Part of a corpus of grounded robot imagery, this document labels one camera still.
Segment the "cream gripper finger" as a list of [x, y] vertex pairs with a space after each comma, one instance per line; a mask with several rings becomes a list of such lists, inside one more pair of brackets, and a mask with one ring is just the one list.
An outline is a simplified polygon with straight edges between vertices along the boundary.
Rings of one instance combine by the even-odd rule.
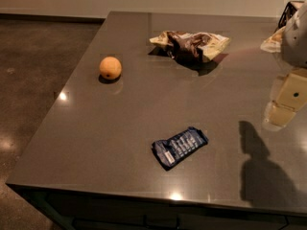
[[276, 127], [285, 127], [306, 104], [307, 70], [295, 68], [274, 81], [268, 103], [268, 122]]

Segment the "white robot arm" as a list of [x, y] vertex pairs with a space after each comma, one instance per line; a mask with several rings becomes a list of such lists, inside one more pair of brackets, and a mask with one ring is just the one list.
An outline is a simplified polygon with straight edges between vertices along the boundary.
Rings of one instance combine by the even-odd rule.
[[307, 3], [287, 21], [281, 36], [281, 65], [286, 73], [272, 86], [265, 120], [277, 128], [285, 127], [307, 104]]

